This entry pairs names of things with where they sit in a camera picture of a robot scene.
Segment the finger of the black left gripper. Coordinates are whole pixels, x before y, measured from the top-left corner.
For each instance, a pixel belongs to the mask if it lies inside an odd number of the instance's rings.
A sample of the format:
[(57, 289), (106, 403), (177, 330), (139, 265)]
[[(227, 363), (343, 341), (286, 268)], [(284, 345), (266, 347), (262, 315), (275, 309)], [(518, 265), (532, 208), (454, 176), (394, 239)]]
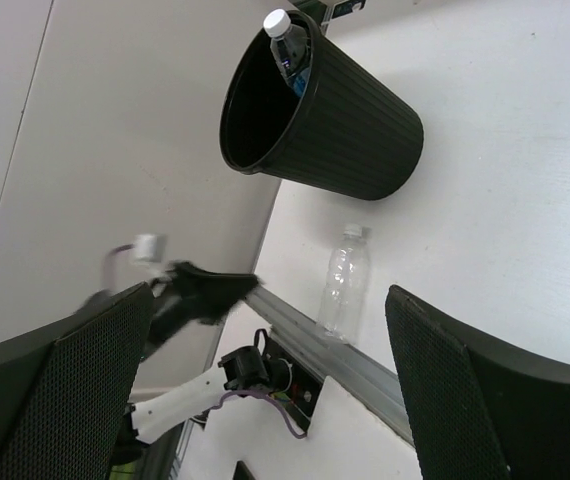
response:
[(180, 297), (177, 313), (183, 322), (219, 324), (259, 285), (253, 273), (210, 272), (189, 261), (172, 264), (172, 286)]

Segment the clear unlabelled water bottle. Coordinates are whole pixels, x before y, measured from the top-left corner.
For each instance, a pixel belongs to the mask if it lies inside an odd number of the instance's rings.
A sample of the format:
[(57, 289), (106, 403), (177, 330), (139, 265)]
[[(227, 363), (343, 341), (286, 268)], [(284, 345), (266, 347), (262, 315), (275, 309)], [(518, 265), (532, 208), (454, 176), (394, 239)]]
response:
[(361, 313), (370, 277), (370, 255), (365, 230), (346, 224), (327, 268), (319, 312), (319, 335), (343, 344), (358, 339)]

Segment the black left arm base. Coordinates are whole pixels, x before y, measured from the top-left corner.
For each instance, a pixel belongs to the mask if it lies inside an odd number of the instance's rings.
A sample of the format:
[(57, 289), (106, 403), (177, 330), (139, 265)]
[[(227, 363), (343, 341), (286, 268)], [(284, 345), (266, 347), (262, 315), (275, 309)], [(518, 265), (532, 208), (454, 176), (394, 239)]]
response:
[(254, 333), (259, 349), (275, 387), (270, 396), (279, 402), (292, 421), (307, 433), (322, 390), (323, 380), (316, 376), (278, 343), (266, 329)]

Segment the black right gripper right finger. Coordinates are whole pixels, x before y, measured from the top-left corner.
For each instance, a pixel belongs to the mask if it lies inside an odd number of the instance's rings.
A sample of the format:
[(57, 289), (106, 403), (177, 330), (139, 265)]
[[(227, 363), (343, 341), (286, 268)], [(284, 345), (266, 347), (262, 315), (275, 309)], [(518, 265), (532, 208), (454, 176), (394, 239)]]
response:
[(423, 478), (570, 479), (570, 364), (398, 285), (385, 314)]

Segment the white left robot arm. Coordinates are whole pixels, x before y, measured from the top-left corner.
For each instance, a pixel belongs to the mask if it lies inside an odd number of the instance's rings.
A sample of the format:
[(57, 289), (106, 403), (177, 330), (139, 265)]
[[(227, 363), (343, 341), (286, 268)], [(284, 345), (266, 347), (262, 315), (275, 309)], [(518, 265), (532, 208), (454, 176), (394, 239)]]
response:
[[(260, 285), (253, 273), (214, 273), (188, 261), (173, 262), (148, 281), (154, 295), (151, 323), (142, 359), (151, 358), (189, 323), (220, 323)], [(150, 400), (127, 407), (132, 440), (151, 445), (172, 428), (235, 397), (273, 398), (293, 384), (293, 367), (282, 358), (267, 358), (256, 343), (224, 355), (204, 373)]]

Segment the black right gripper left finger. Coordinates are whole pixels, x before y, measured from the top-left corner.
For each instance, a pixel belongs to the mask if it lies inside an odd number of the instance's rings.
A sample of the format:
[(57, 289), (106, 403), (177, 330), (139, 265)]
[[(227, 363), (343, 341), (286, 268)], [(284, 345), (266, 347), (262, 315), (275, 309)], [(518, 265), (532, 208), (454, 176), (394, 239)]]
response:
[(0, 479), (103, 479), (152, 316), (146, 283), (0, 342)]

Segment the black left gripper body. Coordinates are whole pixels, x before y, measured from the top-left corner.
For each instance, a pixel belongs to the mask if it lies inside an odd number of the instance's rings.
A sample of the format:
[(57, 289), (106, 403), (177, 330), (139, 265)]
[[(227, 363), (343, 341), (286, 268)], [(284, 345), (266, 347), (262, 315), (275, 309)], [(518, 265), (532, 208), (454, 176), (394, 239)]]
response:
[(155, 298), (153, 306), (145, 355), (154, 355), (190, 322), (204, 317), (200, 296), (193, 288), (168, 286)]

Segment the clear water bottle blue label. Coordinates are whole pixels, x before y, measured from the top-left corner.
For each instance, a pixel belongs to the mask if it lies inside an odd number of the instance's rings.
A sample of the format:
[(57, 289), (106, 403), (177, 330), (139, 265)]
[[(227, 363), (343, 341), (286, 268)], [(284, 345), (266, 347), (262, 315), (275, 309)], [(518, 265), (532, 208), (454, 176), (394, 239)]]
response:
[(284, 9), (270, 12), (263, 21), (263, 30), (270, 38), (270, 50), (283, 80), (297, 97), (302, 97), (311, 72), (307, 31), (294, 24)]

